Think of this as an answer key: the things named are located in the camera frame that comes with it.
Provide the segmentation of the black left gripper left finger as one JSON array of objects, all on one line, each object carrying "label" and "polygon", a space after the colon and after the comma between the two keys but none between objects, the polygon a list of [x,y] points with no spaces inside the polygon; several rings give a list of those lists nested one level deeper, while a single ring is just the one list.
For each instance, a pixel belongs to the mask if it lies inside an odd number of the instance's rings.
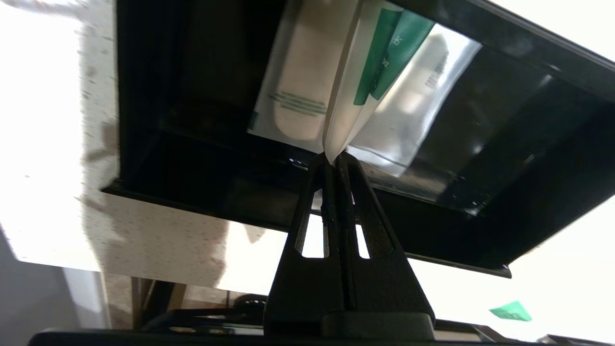
[{"label": "black left gripper left finger", "polygon": [[[323,318],[344,309],[333,173],[324,154],[317,155],[307,171],[264,309],[267,334],[319,334]],[[323,195],[321,225],[325,256],[305,258],[303,243],[317,190]]]}]

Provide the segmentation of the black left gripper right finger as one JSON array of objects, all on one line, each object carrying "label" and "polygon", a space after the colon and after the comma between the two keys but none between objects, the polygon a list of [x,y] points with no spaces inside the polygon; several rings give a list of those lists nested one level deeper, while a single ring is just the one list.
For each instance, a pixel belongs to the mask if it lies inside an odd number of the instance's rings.
[{"label": "black left gripper right finger", "polygon": [[434,320],[428,298],[360,162],[341,153],[334,173],[341,268],[350,309],[415,313]]}]

